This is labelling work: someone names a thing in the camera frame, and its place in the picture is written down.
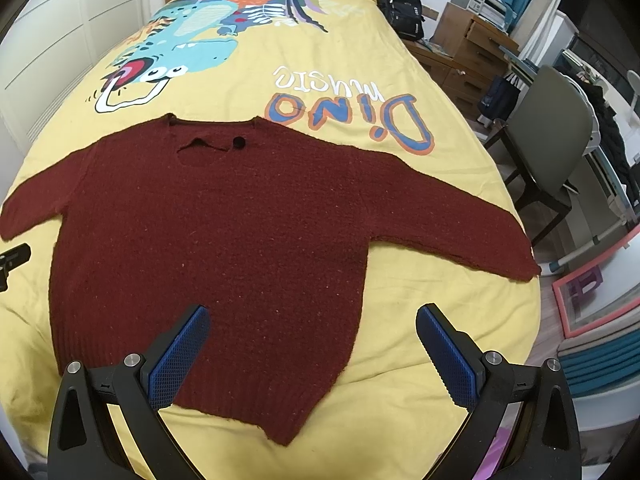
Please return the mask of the black backpack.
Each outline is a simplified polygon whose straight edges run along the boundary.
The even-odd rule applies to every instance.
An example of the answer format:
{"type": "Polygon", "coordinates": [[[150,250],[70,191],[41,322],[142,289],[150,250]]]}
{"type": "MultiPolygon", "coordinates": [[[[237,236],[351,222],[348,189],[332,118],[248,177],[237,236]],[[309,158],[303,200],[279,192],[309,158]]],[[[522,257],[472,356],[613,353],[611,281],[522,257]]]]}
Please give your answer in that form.
{"type": "Polygon", "coordinates": [[[419,41],[424,37],[421,0],[376,0],[376,5],[401,39],[419,41]]]}

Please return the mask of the pink framed mirror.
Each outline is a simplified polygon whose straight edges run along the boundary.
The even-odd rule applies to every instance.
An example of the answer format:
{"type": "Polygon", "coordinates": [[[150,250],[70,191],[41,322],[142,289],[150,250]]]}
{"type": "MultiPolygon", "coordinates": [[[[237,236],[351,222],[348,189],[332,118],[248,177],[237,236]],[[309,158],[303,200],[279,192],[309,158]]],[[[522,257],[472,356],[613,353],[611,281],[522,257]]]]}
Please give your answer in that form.
{"type": "Polygon", "coordinates": [[[639,233],[552,284],[563,334],[572,338],[639,305],[639,233]]]}

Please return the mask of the yellow dino print bedspread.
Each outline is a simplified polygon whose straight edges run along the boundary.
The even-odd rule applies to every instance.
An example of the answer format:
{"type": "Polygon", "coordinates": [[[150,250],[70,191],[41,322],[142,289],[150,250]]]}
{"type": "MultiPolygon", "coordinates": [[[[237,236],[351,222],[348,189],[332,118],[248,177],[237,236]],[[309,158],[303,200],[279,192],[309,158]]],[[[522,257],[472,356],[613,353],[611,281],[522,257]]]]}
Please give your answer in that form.
{"type": "MultiPolygon", "coordinates": [[[[171,1],[70,92],[2,206],[24,181],[70,153],[166,115],[187,122],[258,117],[332,144],[391,154],[509,211],[524,232],[494,161],[375,0],[171,1]]],[[[1,296],[1,403],[39,454],[48,450],[69,363],[56,360],[50,324],[61,226],[52,218],[12,240],[1,237],[3,248],[26,243],[32,250],[1,296]]],[[[522,362],[538,330],[539,268],[521,282],[374,242],[352,354],[291,443],[184,408],[177,398],[186,380],[162,419],[209,479],[420,479],[466,415],[416,336],[424,304],[436,304],[480,348],[522,362]]]]}

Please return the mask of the dark blue hanging bag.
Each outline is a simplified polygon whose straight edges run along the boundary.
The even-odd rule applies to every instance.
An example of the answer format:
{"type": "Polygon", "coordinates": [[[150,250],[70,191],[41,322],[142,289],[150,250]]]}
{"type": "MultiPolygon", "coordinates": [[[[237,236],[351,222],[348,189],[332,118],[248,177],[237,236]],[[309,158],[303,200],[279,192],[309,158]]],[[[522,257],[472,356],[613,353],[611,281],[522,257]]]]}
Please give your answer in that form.
{"type": "Polygon", "coordinates": [[[495,76],[478,102],[480,114],[490,120],[500,119],[505,122],[518,104],[521,90],[515,84],[517,81],[518,76],[515,74],[495,76]]]}

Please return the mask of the teal striped cushion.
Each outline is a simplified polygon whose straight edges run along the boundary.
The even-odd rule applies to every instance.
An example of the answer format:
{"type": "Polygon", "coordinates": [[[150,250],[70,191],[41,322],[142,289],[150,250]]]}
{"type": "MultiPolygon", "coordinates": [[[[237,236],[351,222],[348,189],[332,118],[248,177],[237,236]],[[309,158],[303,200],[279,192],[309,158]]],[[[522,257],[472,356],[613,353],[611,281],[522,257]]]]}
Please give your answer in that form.
{"type": "Polygon", "coordinates": [[[570,395],[591,396],[639,377],[639,331],[558,356],[570,395]]]}

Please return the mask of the dark red knit sweater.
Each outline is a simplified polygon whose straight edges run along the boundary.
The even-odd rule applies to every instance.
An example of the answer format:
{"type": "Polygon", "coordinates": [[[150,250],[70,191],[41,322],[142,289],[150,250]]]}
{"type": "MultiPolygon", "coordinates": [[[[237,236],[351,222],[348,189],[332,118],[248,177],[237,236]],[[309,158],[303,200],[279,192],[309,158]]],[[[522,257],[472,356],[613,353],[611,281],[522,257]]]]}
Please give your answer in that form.
{"type": "Polygon", "coordinates": [[[58,364],[107,366],[190,304],[213,333],[177,401],[287,445],[346,366],[369,247],[393,243],[527,282],[520,224],[398,157],[285,126],[166,115],[19,185],[12,240],[60,218],[49,282],[58,364]]]}

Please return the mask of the grey green chair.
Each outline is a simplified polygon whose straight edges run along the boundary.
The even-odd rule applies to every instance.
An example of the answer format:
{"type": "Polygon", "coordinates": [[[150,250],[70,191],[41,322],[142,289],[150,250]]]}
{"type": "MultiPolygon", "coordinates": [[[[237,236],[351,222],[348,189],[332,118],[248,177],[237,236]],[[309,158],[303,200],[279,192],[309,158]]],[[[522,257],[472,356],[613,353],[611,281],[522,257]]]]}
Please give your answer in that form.
{"type": "Polygon", "coordinates": [[[515,164],[504,180],[520,178],[524,191],[514,207],[541,203],[554,218],[532,239],[537,245],[572,210],[564,184],[582,159],[591,138],[593,114],[573,81],[550,66],[541,67],[520,106],[486,142],[501,142],[515,164]]]}

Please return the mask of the white wardrobe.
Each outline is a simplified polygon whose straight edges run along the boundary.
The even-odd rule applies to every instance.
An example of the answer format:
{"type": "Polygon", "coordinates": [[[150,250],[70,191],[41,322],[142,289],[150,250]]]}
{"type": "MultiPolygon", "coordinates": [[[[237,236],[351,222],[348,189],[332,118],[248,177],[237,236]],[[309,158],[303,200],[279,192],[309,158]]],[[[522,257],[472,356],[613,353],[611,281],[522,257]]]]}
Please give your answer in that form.
{"type": "Polygon", "coordinates": [[[164,0],[27,0],[1,41],[1,118],[27,153],[99,60],[164,0]]]}

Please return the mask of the wooden drawer cabinet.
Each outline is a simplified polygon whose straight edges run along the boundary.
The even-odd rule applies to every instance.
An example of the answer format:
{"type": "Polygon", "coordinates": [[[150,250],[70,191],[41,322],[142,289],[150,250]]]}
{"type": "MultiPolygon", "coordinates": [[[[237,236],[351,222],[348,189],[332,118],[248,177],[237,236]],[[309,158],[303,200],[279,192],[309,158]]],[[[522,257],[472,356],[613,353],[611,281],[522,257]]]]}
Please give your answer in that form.
{"type": "Polygon", "coordinates": [[[520,46],[495,25],[452,3],[446,4],[432,40],[435,51],[415,41],[404,44],[461,114],[477,118],[480,99],[494,78],[508,70],[501,47],[519,54],[520,46]]]}

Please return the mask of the grey storage box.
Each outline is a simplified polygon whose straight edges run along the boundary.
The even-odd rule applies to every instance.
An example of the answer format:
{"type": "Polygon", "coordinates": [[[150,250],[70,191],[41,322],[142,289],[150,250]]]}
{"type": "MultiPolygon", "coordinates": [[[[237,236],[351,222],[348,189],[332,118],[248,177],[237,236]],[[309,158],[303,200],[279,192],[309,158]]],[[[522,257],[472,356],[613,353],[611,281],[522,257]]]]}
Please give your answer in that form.
{"type": "Polygon", "coordinates": [[[506,5],[501,0],[450,0],[460,8],[471,10],[484,16],[506,16],[506,5]]]}

